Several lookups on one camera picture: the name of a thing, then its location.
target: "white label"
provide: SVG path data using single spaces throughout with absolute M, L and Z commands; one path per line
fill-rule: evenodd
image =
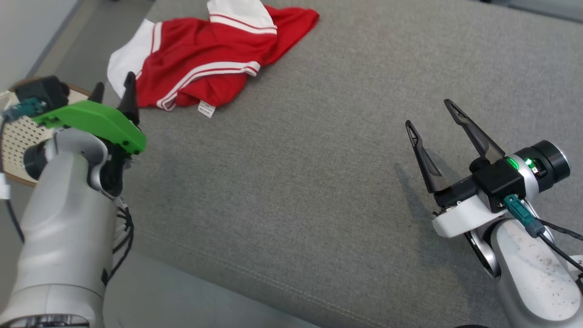
M 211 105 L 203 102 L 202 100 L 201 100 L 201 102 L 198 103 L 198 111 L 203 113 L 208 118 L 213 117 L 213 114 L 215 113 L 215 109 L 216 109 L 215 106 L 211 106 Z

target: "gray cushion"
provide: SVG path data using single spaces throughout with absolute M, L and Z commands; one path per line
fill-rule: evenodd
M 462 0 L 265 3 L 321 20 L 212 119 L 141 111 L 124 191 L 137 249 L 322 327 L 507 326 L 465 239 L 433 231 L 404 122 L 451 182 L 477 153 L 445 98 L 507 152 L 558 143 L 574 171 L 538 211 L 583 231 L 583 26 Z M 204 2 L 147 18 L 183 16 L 208 17 Z

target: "white wall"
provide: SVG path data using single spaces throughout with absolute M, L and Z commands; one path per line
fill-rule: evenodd
M 30 75 L 78 0 L 0 0 L 0 91 Z

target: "gray floor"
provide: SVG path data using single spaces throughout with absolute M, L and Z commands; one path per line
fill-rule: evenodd
M 80 15 L 72 19 L 82 29 L 64 55 L 54 51 L 43 63 L 42 75 L 56 74 L 68 83 L 91 89 L 106 80 L 110 54 L 127 42 L 151 0 L 85 0 Z M 65 31 L 65 35 L 74 35 Z M 57 44 L 66 44 L 60 40 Z M 22 217 L 32 189 L 13 183 L 12 202 Z M 21 244 L 0 203 L 0 311 L 8 301 L 16 277 Z M 175 268 L 132 252 L 108 286 L 104 304 L 107 327 L 282 327 L 316 328 L 314 325 L 249 298 L 213 285 Z

